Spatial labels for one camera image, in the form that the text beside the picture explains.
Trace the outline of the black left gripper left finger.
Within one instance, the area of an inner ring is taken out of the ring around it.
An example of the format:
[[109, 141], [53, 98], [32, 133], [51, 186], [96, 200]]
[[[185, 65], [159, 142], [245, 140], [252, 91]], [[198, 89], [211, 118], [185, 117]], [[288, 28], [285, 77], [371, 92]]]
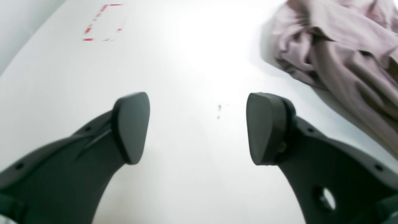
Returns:
[[91, 224], [114, 174], [141, 160], [149, 117], [148, 95], [127, 95], [71, 136], [16, 161], [1, 172], [1, 218]]

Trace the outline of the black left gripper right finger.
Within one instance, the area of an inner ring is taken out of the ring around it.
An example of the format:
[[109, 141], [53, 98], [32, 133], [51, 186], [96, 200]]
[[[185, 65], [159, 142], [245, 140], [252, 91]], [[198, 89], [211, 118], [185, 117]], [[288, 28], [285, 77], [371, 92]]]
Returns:
[[278, 166], [307, 224], [396, 224], [397, 172], [326, 137], [286, 98], [251, 93], [246, 120], [255, 165]]

